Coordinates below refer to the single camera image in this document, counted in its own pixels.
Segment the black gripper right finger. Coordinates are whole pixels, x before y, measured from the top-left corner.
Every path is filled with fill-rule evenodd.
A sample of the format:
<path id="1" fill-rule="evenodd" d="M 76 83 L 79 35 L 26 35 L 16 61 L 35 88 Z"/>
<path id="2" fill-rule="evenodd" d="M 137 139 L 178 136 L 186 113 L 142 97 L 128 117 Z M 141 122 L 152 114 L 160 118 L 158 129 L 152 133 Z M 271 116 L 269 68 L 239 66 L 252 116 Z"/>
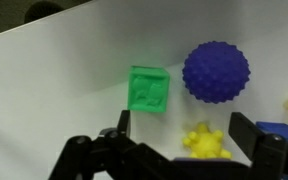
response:
<path id="1" fill-rule="evenodd" d="M 232 112 L 229 136 L 251 161 L 245 180 L 288 180 L 288 140 L 264 133 L 241 112 Z"/>

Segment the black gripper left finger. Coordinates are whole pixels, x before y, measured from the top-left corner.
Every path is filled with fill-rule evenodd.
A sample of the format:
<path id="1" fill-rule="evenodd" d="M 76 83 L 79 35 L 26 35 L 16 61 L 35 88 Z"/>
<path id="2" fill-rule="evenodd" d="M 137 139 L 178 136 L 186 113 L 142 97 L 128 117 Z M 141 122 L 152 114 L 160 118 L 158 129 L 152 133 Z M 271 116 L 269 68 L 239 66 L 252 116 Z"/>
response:
<path id="1" fill-rule="evenodd" d="M 71 137 L 48 180 L 93 180 L 106 171 L 114 180 L 177 180 L 184 172 L 144 143 L 130 139 L 130 111 L 122 110 L 116 127 L 103 129 L 95 140 Z"/>

